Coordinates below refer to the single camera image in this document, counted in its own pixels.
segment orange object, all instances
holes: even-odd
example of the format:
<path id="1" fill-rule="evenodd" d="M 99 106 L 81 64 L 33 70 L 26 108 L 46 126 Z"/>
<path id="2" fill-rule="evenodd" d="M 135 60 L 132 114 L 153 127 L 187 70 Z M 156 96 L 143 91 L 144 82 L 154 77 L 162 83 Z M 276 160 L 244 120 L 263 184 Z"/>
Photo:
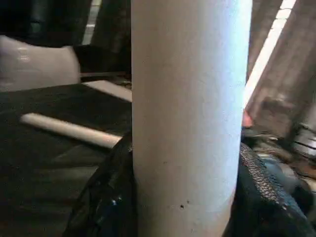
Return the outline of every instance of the orange object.
<path id="1" fill-rule="evenodd" d="M 249 114 L 247 113 L 247 111 L 243 112 L 243 116 L 242 116 L 242 126 L 243 127 L 252 127 L 253 126 L 253 122 L 251 117 L 249 116 Z"/>

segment white strip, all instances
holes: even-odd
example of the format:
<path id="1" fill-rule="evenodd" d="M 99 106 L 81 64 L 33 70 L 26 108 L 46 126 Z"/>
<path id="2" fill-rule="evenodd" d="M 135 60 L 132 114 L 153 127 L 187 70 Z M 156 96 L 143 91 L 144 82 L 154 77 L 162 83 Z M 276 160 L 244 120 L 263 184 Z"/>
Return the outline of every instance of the white strip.
<path id="1" fill-rule="evenodd" d="M 101 92 L 115 96 L 117 98 L 132 102 L 132 91 L 131 90 L 126 89 L 125 87 L 122 87 L 119 85 L 115 85 L 115 84 L 108 82 L 106 80 L 97 80 L 97 81 L 85 82 L 83 84 L 86 86 L 89 86 L 93 89 L 96 89 L 96 90 L 99 90 Z"/>
<path id="2" fill-rule="evenodd" d="M 39 114 L 31 113 L 23 115 L 21 122 L 106 148 L 113 148 L 121 139 L 119 136 Z"/>
<path id="3" fill-rule="evenodd" d="M 260 51 L 257 61 L 252 69 L 249 80 L 245 87 L 243 95 L 243 108 L 247 107 L 250 98 L 262 76 L 264 69 L 270 59 L 270 56 L 277 44 L 277 41 L 282 33 L 285 23 L 290 16 L 291 10 L 296 0 L 283 0 L 280 10 L 276 14 L 276 19 L 270 29 L 268 37 Z"/>

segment white tube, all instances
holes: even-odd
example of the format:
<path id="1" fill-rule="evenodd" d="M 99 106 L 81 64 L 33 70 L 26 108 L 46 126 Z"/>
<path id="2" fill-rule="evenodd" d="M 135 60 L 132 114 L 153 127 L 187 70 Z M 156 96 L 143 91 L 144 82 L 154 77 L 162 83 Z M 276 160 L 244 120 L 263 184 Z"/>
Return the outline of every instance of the white tube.
<path id="1" fill-rule="evenodd" d="M 21 121 L 34 127 L 106 148 L 112 148 L 121 139 L 119 136 L 39 114 L 23 115 Z"/>
<path id="2" fill-rule="evenodd" d="M 133 0 L 139 237 L 218 237 L 234 198 L 251 0 Z"/>

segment dark table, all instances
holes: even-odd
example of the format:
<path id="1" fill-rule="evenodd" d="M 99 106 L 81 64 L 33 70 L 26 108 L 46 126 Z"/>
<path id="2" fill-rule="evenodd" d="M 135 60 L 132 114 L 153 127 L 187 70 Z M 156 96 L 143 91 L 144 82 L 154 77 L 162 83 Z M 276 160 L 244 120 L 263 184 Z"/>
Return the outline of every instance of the dark table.
<path id="1" fill-rule="evenodd" d="M 81 84 L 1 93 L 1 237 L 60 236 L 110 151 L 21 124 L 31 112 L 120 136 L 131 128 L 131 103 Z"/>

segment white bag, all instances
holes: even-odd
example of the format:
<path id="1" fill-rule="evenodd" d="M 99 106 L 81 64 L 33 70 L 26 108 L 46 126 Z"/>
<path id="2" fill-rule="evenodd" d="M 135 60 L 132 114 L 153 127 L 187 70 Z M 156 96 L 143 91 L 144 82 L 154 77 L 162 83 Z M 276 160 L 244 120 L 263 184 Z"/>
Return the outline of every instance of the white bag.
<path id="1" fill-rule="evenodd" d="M 79 77 L 70 46 L 39 47 L 0 36 L 0 92 L 75 84 Z"/>

